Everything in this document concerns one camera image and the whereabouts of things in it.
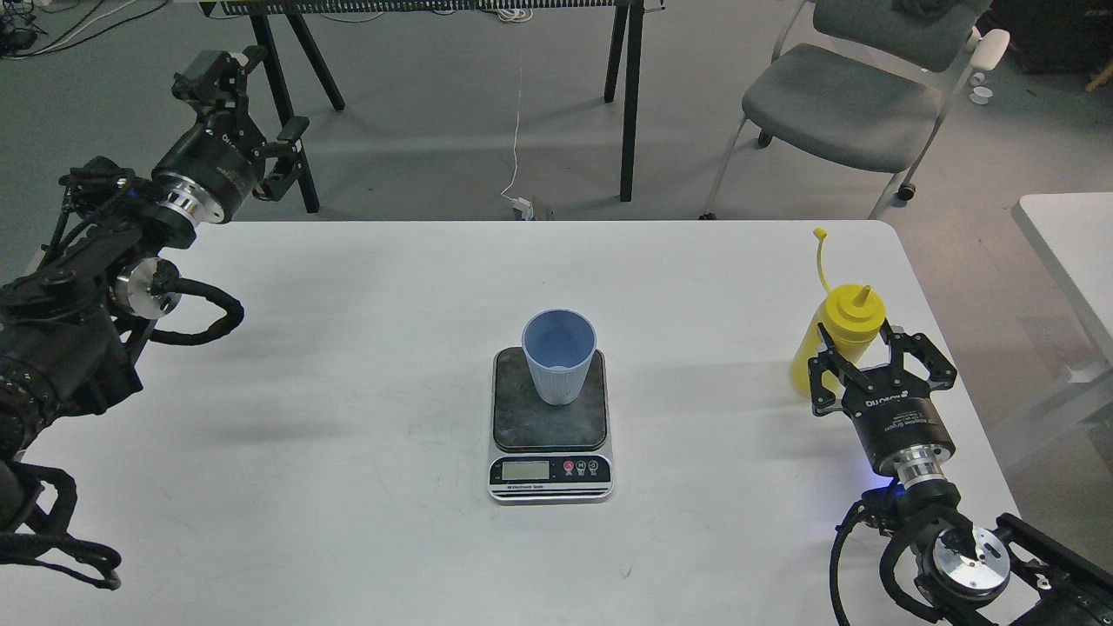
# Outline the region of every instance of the yellow bottle cap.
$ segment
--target yellow bottle cap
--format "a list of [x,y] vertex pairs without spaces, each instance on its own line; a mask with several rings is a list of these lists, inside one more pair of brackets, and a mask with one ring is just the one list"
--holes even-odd
[[868,343],[885,321],[885,303],[869,285],[839,285],[824,301],[824,325],[836,343]]

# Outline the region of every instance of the plastic cup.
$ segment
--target plastic cup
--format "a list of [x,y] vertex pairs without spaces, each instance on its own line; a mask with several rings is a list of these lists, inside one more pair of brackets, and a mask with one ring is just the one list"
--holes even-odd
[[975,87],[974,92],[971,94],[971,101],[975,105],[988,105],[992,97],[993,89],[988,87]]
[[571,404],[595,354],[595,329],[575,311],[544,311],[525,324],[522,351],[538,395],[556,407]]

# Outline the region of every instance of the gray chair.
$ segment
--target gray chair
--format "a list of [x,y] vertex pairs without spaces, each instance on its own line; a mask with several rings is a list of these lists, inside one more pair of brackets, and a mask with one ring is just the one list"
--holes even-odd
[[[937,89],[808,43],[781,55],[788,31],[807,2],[816,4],[812,26],[819,32],[889,52],[934,72],[949,68],[968,45],[977,41],[977,48],[951,97],[944,100]],[[916,192],[913,174],[952,100],[974,70],[996,67],[1008,46],[1008,33],[994,30],[978,41],[974,22],[989,0],[958,0],[934,20],[895,9],[895,3],[796,1],[777,39],[772,63],[742,97],[742,121],[727,144],[700,219],[715,218],[712,205],[747,120],[761,129],[759,148],[776,137],[830,162],[893,174],[870,218],[889,205],[894,190],[899,199],[912,199]]]

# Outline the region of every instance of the white desk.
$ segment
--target white desk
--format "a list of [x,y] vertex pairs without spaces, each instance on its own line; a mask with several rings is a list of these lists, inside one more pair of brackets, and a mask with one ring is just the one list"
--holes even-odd
[[[874,477],[788,363],[823,296],[817,223],[237,223],[173,258],[240,299],[203,348],[150,345],[146,390],[48,429],[28,462],[80,487],[71,527],[120,590],[3,568],[35,624],[830,624],[834,527]],[[831,222],[827,275],[875,286],[946,351],[896,234]],[[486,492],[491,368],[546,307],[607,355],[617,486],[594,505]],[[184,305],[167,327],[215,310]],[[880,361],[875,345],[867,360]],[[962,380],[935,397],[962,510],[1015,512]],[[919,624],[843,558],[856,625]],[[992,616],[1034,594],[1014,581]]]
[[1113,193],[1024,196],[1013,218],[1066,295],[1096,359],[1068,368],[994,427],[1001,466],[1018,469],[1078,428],[1113,417]]

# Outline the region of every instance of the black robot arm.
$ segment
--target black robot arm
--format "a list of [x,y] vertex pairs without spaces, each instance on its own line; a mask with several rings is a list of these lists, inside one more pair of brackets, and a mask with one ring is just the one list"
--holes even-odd
[[[119,554],[68,534],[73,480],[21,459],[58,418],[100,414],[141,390],[136,362],[148,342],[208,343],[243,321],[234,297],[183,278],[158,254],[189,247],[199,224],[229,222],[252,195],[279,199],[297,178],[305,118],[268,143],[248,116],[246,77],[264,53],[258,46],[237,55],[206,51],[175,75],[174,96],[197,114],[193,128],[150,179],[105,157],[71,169],[59,180],[62,209],[38,270],[0,287],[0,564],[119,586]],[[276,163],[266,173],[270,158]],[[213,302],[224,316],[193,334],[157,329],[183,295]],[[45,486],[57,492],[50,511],[37,503]],[[41,560],[51,549],[99,578]]]
[[[889,345],[889,362],[859,370],[838,353],[823,324],[817,330],[821,342],[808,362],[812,412],[846,413],[874,472],[893,479],[888,487],[863,493],[836,527],[830,587],[840,626],[849,622],[838,593],[838,559],[859,522],[889,538],[878,564],[885,591],[926,622],[993,626],[978,609],[996,599],[1015,575],[1040,594],[1040,600],[1013,626],[1113,623],[1113,577],[1107,573],[1012,515],[998,517],[997,528],[988,530],[958,512],[958,489],[940,469],[955,446],[928,398],[933,391],[954,387],[957,372],[930,340],[886,321],[881,339]],[[924,364],[927,380],[905,370],[906,354]],[[841,399],[824,387],[825,372],[845,385]],[[1035,558],[1024,560],[1015,548]],[[914,585],[926,604],[896,580],[897,560],[906,550],[916,557]]]

